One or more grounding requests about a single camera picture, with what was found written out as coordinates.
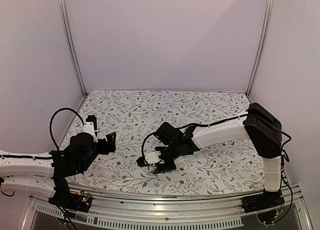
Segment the white remote control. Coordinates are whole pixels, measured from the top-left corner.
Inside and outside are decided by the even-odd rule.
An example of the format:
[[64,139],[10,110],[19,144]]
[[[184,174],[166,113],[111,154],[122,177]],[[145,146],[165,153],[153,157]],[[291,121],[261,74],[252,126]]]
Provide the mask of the white remote control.
[[180,164],[183,162],[183,159],[181,157],[178,157],[177,159],[173,159],[173,158],[163,158],[164,160],[164,163],[159,163],[159,164],[156,164],[155,166],[160,166],[161,164],[175,164],[176,167],[177,167],[177,164]]

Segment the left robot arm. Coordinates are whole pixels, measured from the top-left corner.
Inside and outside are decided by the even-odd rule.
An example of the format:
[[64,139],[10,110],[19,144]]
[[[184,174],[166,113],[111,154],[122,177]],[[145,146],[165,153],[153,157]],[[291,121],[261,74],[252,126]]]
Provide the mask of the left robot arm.
[[115,150],[115,132],[97,140],[81,132],[70,138],[64,150],[30,155],[1,151],[0,190],[55,197],[63,207],[70,207],[75,200],[66,178],[84,174],[99,155]]

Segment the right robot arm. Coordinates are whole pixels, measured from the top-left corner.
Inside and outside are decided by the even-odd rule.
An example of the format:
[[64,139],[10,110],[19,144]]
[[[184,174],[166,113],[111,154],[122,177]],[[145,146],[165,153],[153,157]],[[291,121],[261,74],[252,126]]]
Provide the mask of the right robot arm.
[[282,130],[281,122],[258,103],[251,103],[247,110],[228,119],[209,124],[189,123],[174,127],[164,122],[154,133],[164,146],[145,157],[147,164],[157,167],[158,173],[175,169],[175,160],[191,155],[201,149],[235,140],[250,140],[262,158],[264,171],[264,193],[258,203],[269,208],[278,200],[281,188],[282,159],[285,142],[291,136]]

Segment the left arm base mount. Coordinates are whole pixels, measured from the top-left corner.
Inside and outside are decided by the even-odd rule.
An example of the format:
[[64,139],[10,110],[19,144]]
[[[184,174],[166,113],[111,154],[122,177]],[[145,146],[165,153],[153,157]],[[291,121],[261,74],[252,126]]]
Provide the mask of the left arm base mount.
[[48,202],[51,205],[83,213],[89,212],[92,200],[91,193],[84,190],[77,193],[70,192],[68,187],[56,190],[54,195],[48,198]]

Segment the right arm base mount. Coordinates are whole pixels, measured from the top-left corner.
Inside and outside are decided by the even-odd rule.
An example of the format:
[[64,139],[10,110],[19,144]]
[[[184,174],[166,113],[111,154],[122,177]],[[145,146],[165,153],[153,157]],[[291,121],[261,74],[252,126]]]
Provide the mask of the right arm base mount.
[[285,203],[282,191],[263,190],[263,193],[246,196],[241,199],[245,213],[259,212],[257,219],[264,225],[274,224],[283,210]]

